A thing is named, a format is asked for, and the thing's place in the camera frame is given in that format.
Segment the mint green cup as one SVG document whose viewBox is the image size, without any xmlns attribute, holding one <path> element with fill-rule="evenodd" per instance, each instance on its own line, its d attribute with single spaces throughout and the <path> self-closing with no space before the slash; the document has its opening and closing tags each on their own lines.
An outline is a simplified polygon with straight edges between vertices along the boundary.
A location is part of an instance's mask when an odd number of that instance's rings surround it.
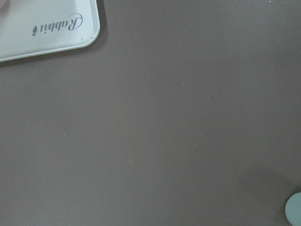
<svg viewBox="0 0 301 226">
<path fill-rule="evenodd" d="M 292 226 L 301 226 L 301 193 L 296 193 L 287 200 L 285 216 Z"/>
</svg>

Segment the white rabbit tray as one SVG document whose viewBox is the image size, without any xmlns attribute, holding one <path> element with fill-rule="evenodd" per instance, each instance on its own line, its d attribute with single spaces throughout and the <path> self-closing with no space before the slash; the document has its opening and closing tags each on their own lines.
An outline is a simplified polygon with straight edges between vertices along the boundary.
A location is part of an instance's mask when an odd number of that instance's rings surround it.
<svg viewBox="0 0 301 226">
<path fill-rule="evenodd" d="M 2 0 L 2 62 L 91 45 L 100 33 L 95 0 Z"/>
</svg>

